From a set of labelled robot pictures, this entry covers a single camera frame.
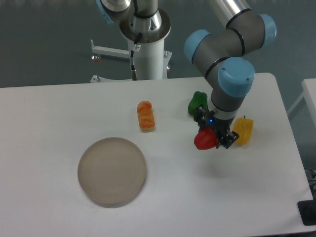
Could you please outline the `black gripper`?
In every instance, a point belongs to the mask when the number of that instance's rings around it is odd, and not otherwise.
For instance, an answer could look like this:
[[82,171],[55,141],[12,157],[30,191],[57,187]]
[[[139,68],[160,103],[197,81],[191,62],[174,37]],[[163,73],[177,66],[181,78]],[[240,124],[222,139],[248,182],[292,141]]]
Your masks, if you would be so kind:
[[210,127],[217,135],[218,143],[216,148],[224,147],[228,149],[238,138],[239,134],[230,131],[230,126],[235,117],[230,119],[220,119],[215,116],[215,112],[205,110],[203,105],[199,105],[194,112],[194,121],[199,127]]

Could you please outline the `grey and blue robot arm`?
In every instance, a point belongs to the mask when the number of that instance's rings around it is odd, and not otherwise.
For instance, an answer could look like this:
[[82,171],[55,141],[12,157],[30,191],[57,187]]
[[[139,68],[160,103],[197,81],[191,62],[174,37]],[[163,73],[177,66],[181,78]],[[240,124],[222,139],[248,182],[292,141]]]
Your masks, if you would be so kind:
[[[212,88],[208,102],[190,101],[199,126],[194,144],[199,150],[229,148],[242,133],[231,129],[238,109],[252,87],[255,70],[243,56],[272,43],[277,27],[272,17],[255,14],[244,0],[212,0],[210,6],[225,26],[217,36],[207,30],[190,34],[184,44],[189,61]],[[171,21],[156,0],[98,0],[102,18],[119,22],[128,43],[133,80],[166,75],[164,40]]]

